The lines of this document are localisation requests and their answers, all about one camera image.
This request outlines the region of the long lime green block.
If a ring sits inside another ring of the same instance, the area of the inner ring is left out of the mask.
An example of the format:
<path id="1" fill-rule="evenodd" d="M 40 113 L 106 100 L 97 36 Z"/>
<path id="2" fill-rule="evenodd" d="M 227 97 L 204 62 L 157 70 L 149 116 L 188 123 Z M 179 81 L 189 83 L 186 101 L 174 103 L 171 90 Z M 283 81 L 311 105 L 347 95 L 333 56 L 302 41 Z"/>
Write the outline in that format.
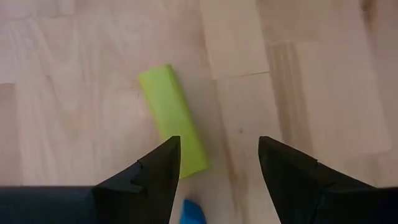
<path id="1" fill-rule="evenodd" d="M 146 102 L 162 139 L 180 136 L 180 178 L 208 168 L 205 147 L 171 65 L 152 68 L 139 74 Z"/>

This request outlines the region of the small blue block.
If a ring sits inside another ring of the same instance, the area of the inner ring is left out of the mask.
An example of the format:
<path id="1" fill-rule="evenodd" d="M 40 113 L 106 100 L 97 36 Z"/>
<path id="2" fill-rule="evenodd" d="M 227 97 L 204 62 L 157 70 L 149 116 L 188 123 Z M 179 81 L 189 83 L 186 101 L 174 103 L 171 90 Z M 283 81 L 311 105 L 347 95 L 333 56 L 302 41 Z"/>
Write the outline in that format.
<path id="1" fill-rule="evenodd" d="M 206 218 L 201 206 L 185 199 L 182 205 L 180 224 L 206 224 Z"/>

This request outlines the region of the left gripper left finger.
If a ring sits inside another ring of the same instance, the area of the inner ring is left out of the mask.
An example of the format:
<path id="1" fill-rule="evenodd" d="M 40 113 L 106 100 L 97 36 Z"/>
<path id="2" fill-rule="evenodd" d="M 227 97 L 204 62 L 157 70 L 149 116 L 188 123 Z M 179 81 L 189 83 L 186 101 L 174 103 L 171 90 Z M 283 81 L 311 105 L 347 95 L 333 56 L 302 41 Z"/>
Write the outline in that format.
<path id="1" fill-rule="evenodd" d="M 180 175 L 180 137 L 172 136 L 93 188 L 97 224 L 169 224 Z"/>

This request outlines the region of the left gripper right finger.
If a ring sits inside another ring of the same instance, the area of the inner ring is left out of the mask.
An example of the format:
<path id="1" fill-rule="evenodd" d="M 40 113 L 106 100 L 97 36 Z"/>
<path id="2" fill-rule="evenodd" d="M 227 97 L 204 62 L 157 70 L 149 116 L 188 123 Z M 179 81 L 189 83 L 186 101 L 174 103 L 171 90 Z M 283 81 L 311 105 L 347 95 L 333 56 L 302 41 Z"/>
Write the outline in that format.
<path id="1" fill-rule="evenodd" d="M 258 156 L 281 224 L 311 224 L 321 197 L 330 190 L 374 188 L 269 136 L 259 138 Z"/>

